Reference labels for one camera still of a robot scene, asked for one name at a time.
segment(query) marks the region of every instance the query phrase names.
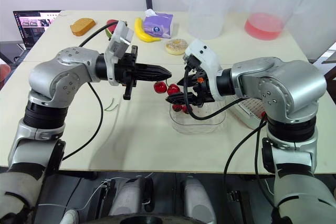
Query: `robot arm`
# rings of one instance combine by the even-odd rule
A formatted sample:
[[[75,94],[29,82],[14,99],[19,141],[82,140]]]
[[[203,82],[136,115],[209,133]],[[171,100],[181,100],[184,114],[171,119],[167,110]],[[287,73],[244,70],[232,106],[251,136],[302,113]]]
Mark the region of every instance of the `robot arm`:
[[[226,95],[261,99],[267,114],[263,139],[264,167],[276,175],[273,223],[336,223],[336,201],[313,172],[317,165],[316,114],[325,93],[324,76],[304,61],[275,57],[236,63],[223,70],[217,56],[195,40],[184,57],[190,104],[222,101]],[[166,98],[185,104],[184,95]]]
[[[130,100],[137,80],[161,81],[171,73],[160,66],[135,63],[138,48],[133,36],[119,22],[105,54],[70,47],[48,62],[37,65],[30,74],[31,91],[25,115],[8,157],[8,171],[0,174],[0,223],[25,223],[32,216],[43,181],[60,166],[65,142],[63,134],[68,107],[85,82],[109,80],[126,86],[124,99]]]

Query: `plastic bowl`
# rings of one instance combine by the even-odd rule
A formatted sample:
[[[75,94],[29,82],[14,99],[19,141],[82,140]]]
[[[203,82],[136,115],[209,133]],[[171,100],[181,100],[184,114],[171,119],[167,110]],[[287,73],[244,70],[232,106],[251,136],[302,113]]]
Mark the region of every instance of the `plastic bowl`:
[[[201,108],[192,106],[193,112],[197,116],[207,116],[225,106],[225,102],[204,103]],[[189,114],[185,114],[182,110],[175,112],[172,106],[169,106],[169,115],[172,120],[172,126],[175,130],[184,134],[200,134],[209,133],[217,129],[225,120],[226,111],[207,120],[193,119]]]

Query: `laptop screen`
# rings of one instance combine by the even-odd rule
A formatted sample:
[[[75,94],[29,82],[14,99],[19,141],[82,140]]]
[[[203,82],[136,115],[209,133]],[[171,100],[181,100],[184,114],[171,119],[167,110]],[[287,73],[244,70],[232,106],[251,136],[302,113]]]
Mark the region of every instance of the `laptop screen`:
[[[60,10],[15,10],[13,13],[25,47],[31,49]]]

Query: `toy fruit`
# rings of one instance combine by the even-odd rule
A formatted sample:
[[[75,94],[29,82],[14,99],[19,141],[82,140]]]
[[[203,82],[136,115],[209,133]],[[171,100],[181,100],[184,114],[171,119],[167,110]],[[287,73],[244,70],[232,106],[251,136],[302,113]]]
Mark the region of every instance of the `toy fruit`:
[[[157,81],[154,83],[154,90],[159,94],[165,93],[167,91],[167,85],[163,81]]]
[[[142,28],[142,19],[136,18],[134,22],[134,31],[139,39],[145,41],[145,42],[153,42],[153,41],[160,41],[160,38],[152,37],[149,34],[145,33],[145,31]]]
[[[173,108],[173,111],[178,112],[182,110],[182,105],[173,104],[172,108]]]
[[[113,22],[118,22],[118,20],[115,20],[115,19],[109,19],[106,24],[110,24],[110,23],[113,23]],[[112,37],[112,34],[114,33],[114,30],[116,28],[117,24],[115,25],[112,25],[112,26],[109,26],[108,28],[105,29],[105,33],[107,35],[107,37],[111,38]]]
[[[176,84],[170,84],[167,90],[168,95],[179,93],[180,88]]]
[[[182,106],[182,110],[183,110],[183,112],[184,113],[186,113],[186,114],[189,114],[189,112],[188,112],[188,109],[187,109],[187,106],[186,105],[183,105]]]

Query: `purple tissue box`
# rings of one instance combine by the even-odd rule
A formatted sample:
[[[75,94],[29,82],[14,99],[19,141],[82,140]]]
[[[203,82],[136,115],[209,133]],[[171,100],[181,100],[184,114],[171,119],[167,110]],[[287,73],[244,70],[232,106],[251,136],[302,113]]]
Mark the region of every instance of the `purple tissue box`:
[[[157,16],[148,16],[143,22],[145,33],[153,37],[170,38],[172,35],[172,14],[156,13]]]

